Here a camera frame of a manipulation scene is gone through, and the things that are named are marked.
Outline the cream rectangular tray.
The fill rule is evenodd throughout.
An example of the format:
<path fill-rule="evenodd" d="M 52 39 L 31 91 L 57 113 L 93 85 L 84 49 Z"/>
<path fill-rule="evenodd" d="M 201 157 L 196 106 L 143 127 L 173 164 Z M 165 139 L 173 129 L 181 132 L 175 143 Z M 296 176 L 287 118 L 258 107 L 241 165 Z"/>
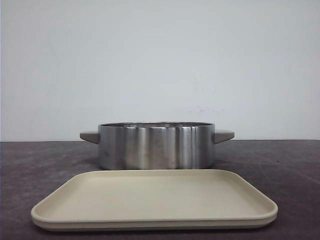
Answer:
<path fill-rule="evenodd" d="M 247 229 L 277 214 L 269 197 L 219 169 L 85 172 L 31 210 L 33 223 L 48 231 Z"/>

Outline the stainless steel steamer pot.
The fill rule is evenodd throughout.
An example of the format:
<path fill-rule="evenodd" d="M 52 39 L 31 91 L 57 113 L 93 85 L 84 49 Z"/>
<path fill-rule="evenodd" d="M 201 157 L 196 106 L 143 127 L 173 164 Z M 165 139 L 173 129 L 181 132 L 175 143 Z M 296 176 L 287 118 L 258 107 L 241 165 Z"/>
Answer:
<path fill-rule="evenodd" d="M 214 164 L 216 145 L 234 136 L 214 123 L 174 121 L 104 123 L 79 135 L 98 146 L 106 170 L 206 169 Z"/>

